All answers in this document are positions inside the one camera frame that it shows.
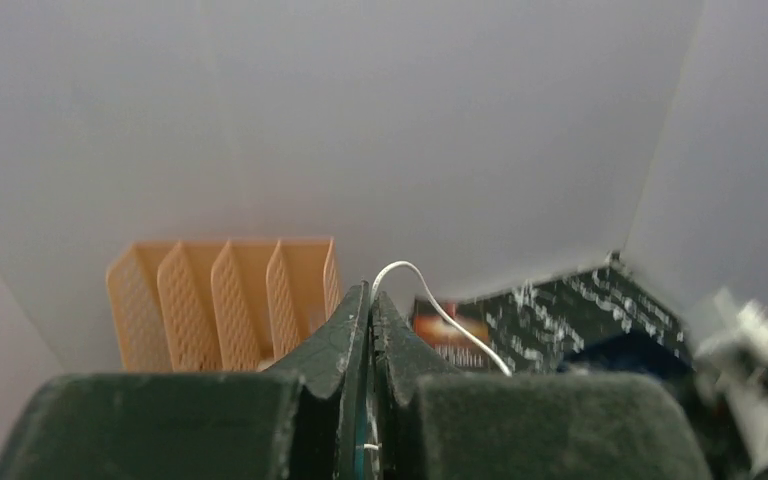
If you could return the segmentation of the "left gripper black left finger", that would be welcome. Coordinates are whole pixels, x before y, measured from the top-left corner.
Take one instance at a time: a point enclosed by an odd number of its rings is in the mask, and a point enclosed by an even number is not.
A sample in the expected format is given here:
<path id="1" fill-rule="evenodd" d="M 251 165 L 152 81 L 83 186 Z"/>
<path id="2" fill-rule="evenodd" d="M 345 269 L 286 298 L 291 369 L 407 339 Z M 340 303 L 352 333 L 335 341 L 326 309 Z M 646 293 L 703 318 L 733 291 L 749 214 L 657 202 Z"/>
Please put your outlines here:
<path id="1" fill-rule="evenodd" d="M 0 479 L 359 479 L 369 286 L 261 372 L 51 379 L 0 451 Z"/>

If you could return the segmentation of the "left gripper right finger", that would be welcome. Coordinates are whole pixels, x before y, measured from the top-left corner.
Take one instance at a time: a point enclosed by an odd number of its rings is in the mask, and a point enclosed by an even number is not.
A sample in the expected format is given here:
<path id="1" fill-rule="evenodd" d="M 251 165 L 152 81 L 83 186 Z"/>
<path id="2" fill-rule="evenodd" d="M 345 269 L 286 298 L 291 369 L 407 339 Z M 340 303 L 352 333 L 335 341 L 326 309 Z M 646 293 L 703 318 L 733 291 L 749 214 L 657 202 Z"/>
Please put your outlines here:
<path id="1" fill-rule="evenodd" d="M 678 402 L 632 373 L 464 372 L 393 302 L 370 308 L 386 479 L 707 479 Z"/>

